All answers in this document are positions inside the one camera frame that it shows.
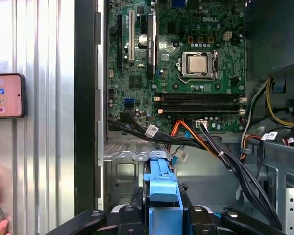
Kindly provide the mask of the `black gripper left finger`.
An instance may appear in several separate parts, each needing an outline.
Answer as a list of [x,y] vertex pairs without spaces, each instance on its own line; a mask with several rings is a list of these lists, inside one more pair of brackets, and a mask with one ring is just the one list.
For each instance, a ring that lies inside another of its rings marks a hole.
[[130,204],[115,206],[110,213],[87,210],[47,232],[48,235],[143,235],[143,188],[135,187]]

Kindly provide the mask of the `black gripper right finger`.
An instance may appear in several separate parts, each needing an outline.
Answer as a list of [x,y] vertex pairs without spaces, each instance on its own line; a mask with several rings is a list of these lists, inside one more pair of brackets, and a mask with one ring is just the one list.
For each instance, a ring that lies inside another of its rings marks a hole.
[[241,211],[232,209],[215,214],[204,206],[194,206],[188,186],[179,182],[183,204],[184,235],[280,235],[282,232]]

